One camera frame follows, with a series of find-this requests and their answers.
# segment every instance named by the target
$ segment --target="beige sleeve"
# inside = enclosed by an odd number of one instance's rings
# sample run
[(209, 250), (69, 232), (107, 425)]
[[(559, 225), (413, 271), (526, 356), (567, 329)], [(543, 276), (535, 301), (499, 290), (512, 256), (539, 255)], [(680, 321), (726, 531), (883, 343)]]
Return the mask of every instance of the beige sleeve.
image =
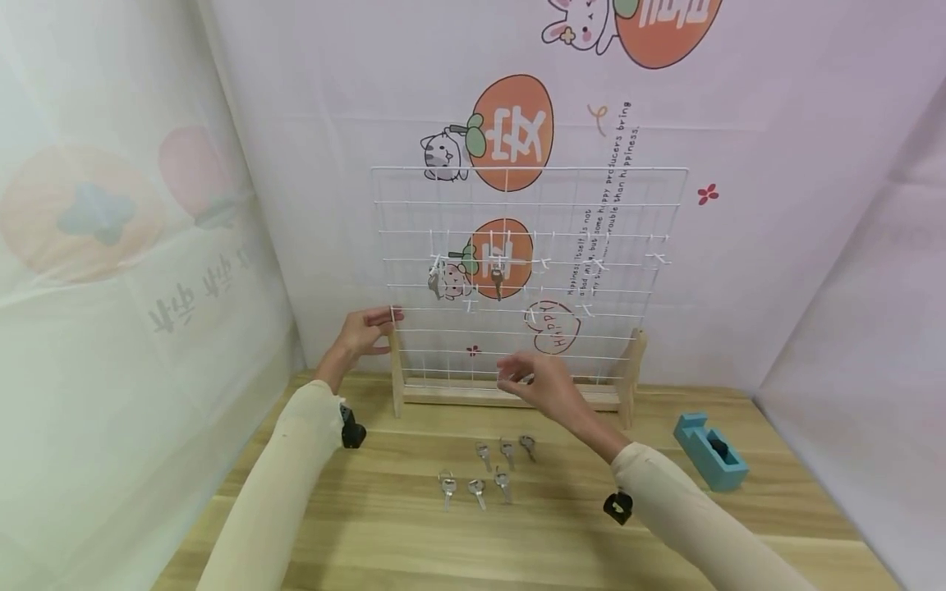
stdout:
[(632, 513), (721, 591), (815, 588), (762, 540), (723, 511), (669, 458), (631, 443), (611, 462)]
[(309, 495), (342, 444), (341, 403), (323, 381), (292, 395), (223, 525), (198, 591), (282, 586)]

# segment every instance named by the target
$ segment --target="white wall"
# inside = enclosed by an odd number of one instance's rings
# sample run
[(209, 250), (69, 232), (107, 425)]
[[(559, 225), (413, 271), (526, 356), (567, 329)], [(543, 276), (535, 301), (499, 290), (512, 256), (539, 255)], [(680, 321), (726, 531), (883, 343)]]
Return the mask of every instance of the white wall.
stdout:
[[(561, 16), (548, 2), (207, 4), (310, 364), (347, 310), (396, 295), (369, 168), (423, 165), (421, 138), (525, 73), (551, 97), (549, 165), (606, 165), (627, 101), (627, 125), (641, 127), (632, 164), (690, 169), (642, 379), (758, 388), (946, 65), (934, 0), (727, 0), (693, 52), (658, 70), (618, 42), (602, 56), (543, 43)], [(599, 132), (588, 107), (602, 105)], [(711, 183), (721, 197), (700, 206)], [(476, 175), (443, 184), (489, 190)], [(410, 295), (443, 305), (422, 287)], [(528, 333), (521, 314), (504, 319)]]
[(756, 400), (904, 586), (946, 556), (946, 85)]
[(196, 9), (0, 2), (0, 129), (0, 588), (148, 589), (292, 361)]

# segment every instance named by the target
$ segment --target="wooden table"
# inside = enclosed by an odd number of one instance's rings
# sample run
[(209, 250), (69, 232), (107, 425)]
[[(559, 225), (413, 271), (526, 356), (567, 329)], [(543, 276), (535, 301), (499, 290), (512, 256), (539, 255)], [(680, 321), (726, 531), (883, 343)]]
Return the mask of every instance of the wooden table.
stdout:
[[(194, 589), (276, 417), (306, 381), (300, 374), (289, 385), (154, 591)], [(390, 379), (372, 375), (348, 377), (341, 395), (368, 438), (361, 449), (336, 452), (325, 467), (284, 589), (711, 589), (635, 519), (619, 527), (602, 512), (614, 492), (610, 470), (538, 412), (407, 405), (395, 419)], [(708, 426), (721, 429), (750, 468), (740, 490), (713, 498), (819, 589), (898, 588), (740, 393), (642, 387), (635, 403), (632, 437), (670, 456), (701, 485), (673, 429), (681, 412), (709, 415)], [(616, 424), (617, 415), (612, 420)], [(530, 463), (517, 445), (517, 469), (510, 473), (515, 504), (507, 506), (474, 446), (488, 443), (493, 463), (505, 465), (499, 437), (515, 442), (522, 433), (535, 437), (538, 462)], [(437, 483), (444, 468), (460, 481), (449, 513)], [(472, 478), (487, 479), (485, 513), (465, 491)]]

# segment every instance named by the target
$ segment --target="white wire grid panel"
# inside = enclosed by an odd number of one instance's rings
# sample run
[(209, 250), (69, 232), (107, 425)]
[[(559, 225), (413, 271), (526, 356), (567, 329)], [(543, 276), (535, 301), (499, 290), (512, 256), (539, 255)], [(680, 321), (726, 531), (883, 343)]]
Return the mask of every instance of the white wire grid panel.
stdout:
[[(405, 378), (470, 387), (495, 381), (502, 356), (535, 349), (565, 359), (576, 379), (612, 383), (671, 264), (665, 247), (687, 174), (373, 167), (384, 280), (405, 314)], [(526, 186), (502, 190), (511, 184)]]

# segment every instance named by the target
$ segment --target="silver key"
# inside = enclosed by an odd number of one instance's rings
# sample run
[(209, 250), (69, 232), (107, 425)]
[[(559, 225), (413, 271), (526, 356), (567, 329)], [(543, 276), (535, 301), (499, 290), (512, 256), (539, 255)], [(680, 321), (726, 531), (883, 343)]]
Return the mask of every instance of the silver key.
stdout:
[(515, 470), (516, 464), (513, 462), (513, 452), (516, 451), (516, 449), (513, 447), (513, 445), (509, 442), (505, 442), (502, 439), (500, 439), (499, 451), (501, 451), (502, 455), (505, 456), (506, 459), (509, 461), (509, 469)]
[(469, 484), (466, 485), (466, 490), (471, 494), (476, 495), (476, 500), (480, 503), (480, 509), (486, 511), (486, 501), (482, 499), (482, 489), (486, 487), (486, 483), (482, 480), (470, 480)]
[(486, 472), (493, 471), (493, 464), (489, 462), (489, 446), (486, 443), (477, 443), (476, 444), (476, 455), (480, 456), (480, 460), (486, 466)]
[(457, 481), (453, 478), (444, 478), (440, 481), (440, 488), (444, 491), (444, 511), (449, 511), (450, 499), (457, 492)]
[(519, 437), (519, 445), (525, 447), (529, 459), (535, 461), (535, 439), (531, 435), (523, 435)]
[(509, 475), (505, 472), (500, 472), (499, 466), (496, 466), (496, 475), (493, 477), (493, 480), (496, 482), (496, 485), (502, 489), (502, 496), (505, 498), (505, 503), (512, 505), (513, 490), (509, 484)]

